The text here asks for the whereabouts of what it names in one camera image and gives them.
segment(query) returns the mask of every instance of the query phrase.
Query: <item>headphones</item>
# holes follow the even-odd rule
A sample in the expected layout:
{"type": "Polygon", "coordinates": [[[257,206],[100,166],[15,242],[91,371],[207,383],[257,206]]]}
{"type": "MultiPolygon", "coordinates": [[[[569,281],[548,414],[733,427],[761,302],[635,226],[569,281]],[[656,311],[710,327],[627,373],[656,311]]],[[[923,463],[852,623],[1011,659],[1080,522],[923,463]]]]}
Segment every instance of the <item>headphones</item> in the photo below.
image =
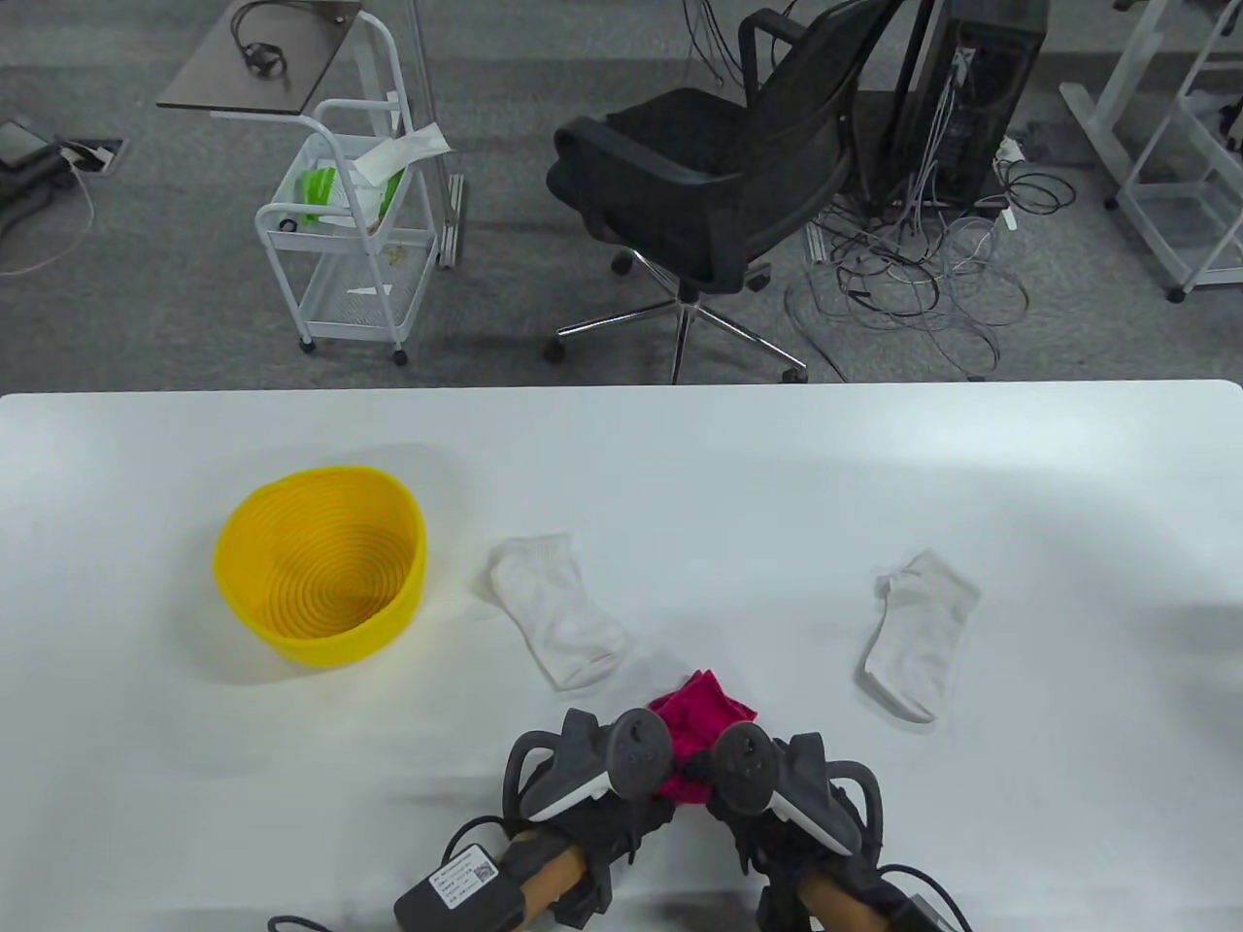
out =
{"type": "MultiPolygon", "coordinates": [[[[232,19],[229,20],[229,35],[232,36],[234,43],[241,53],[241,60],[246,62],[246,68],[255,77],[271,81],[272,78],[281,77],[288,70],[285,51],[272,42],[242,42],[239,35],[242,20],[260,6],[288,6],[318,16],[323,5],[317,2],[317,0],[247,0],[247,2],[234,10],[232,19]]],[[[333,17],[333,22],[338,25],[344,21],[344,16],[333,17]]]]}

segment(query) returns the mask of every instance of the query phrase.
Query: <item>desk leg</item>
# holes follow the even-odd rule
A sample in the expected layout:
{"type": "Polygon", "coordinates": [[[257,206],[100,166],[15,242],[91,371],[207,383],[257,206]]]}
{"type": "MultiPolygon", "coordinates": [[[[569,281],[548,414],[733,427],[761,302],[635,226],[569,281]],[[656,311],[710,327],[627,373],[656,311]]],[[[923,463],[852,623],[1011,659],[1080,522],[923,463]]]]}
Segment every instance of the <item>desk leg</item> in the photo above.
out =
{"type": "Polygon", "coordinates": [[[1176,2],[1177,0],[1149,0],[1147,9],[1131,32],[1122,57],[1117,60],[1117,66],[1110,75],[1099,101],[1093,102],[1091,94],[1083,85],[1066,82],[1059,88],[1070,113],[1083,127],[1088,142],[1117,184],[1126,180],[1134,163],[1114,133],[1114,126],[1135,96],[1154,56],[1161,50],[1165,42],[1162,25],[1176,2]]]}
{"type": "MultiPolygon", "coordinates": [[[[428,53],[423,42],[423,25],[419,22],[418,0],[406,0],[406,15],[410,20],[410,32],[414,36],[414,70],[419,82],[419,97],[423,99],[428,118],[439,122],[436,119],[436,99],[431,93],[431,76],[428,73],[428,53]]],[[[444,225],[440,230],[440,256],[436,265],[440,268],[452,268],[457,263],[462,221],[466,219],[466,175],[450,174],[444,155],[438,157],[434,162],[436,190],[440,194],[440,208],[444,214],[444,225]]]]}

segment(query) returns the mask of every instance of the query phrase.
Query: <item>chair seat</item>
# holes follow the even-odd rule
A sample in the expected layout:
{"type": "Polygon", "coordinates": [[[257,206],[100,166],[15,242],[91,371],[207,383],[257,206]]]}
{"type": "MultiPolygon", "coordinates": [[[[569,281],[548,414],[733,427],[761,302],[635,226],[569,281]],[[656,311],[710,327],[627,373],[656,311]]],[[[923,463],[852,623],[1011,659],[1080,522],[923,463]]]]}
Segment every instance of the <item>chair seat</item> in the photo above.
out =
{"type": "MultiPolygon", "coordinates": [[[[746,118],[745,107],[694,87],[680,87],[610,113],[604,122],[670,162],[711,174],[746,118]]],[[[548,171],[548,190],[563,204],[578,208],[569,170],[561,162],[548,171]]]]}

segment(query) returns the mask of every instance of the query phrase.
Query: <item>dark tabletop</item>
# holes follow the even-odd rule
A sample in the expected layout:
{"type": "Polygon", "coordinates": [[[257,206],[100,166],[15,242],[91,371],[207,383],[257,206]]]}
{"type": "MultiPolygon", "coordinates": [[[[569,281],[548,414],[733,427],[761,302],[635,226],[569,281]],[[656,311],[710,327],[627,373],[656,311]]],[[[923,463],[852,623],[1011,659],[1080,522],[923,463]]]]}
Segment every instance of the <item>dark tabletop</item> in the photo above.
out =
{"type": "Polygon", "coordinates": [[[285,75],[265,80],[246,67],[229,32],[234,10],[244,2],[246,0],[231,0],[211,32],[160,94],[157,107],[302,113],[363,9],[360,0],[317,0],[314,11],[275,5],[252,9],[239,30],[242,45],[277,45],[288,63],[285,75]]]}

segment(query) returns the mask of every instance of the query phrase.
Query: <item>computer tower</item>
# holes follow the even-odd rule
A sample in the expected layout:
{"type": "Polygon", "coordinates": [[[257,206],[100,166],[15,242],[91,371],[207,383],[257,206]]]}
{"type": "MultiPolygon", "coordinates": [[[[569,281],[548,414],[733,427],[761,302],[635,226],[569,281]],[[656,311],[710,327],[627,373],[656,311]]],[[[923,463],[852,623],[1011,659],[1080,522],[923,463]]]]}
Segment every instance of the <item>computer tower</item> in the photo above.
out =
{"type": "Polygon", "coordinates": [[[936,174],[925,190],[970,210],[983,196],[993,159],[1027,87],[1049,29],[1049,0],[943,0],[925,46],[924,70],[896,147],[905,170],[919,171],[933,132],[936,174]],[[948,122],[937,109],[952,103],[948,122]]]}

